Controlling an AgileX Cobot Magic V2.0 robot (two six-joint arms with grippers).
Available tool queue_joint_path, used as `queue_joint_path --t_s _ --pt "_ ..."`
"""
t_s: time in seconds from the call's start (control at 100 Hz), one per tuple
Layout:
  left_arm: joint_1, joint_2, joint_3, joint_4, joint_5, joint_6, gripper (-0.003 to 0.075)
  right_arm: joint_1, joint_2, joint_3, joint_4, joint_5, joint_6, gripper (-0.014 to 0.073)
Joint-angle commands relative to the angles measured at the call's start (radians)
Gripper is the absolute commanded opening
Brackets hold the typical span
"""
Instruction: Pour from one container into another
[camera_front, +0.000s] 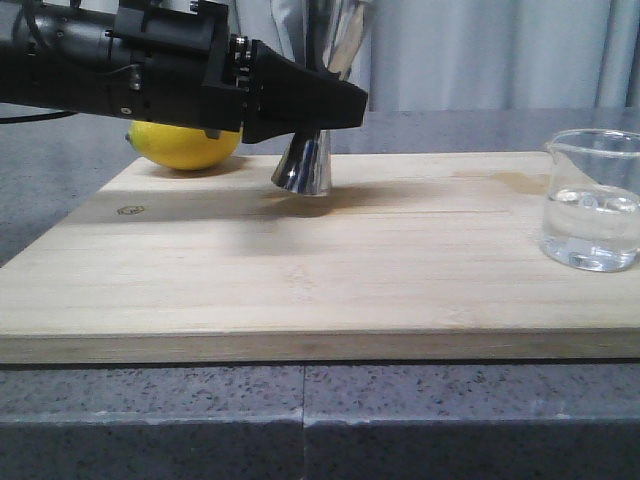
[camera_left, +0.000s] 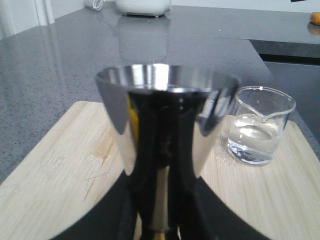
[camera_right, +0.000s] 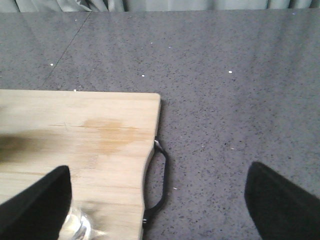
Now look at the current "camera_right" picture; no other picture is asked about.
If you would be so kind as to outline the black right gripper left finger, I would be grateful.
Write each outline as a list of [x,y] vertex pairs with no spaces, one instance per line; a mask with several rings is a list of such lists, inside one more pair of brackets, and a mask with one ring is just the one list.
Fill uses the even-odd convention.
[[0,238],[57,240],[71,201],[70,169],[61,165],[0,205]]

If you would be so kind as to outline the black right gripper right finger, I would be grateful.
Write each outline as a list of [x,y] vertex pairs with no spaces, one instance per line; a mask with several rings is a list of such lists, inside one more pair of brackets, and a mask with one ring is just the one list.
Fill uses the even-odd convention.
[[267,165],[250,165],[244,199],[263,240],[320,238],[320,199]]

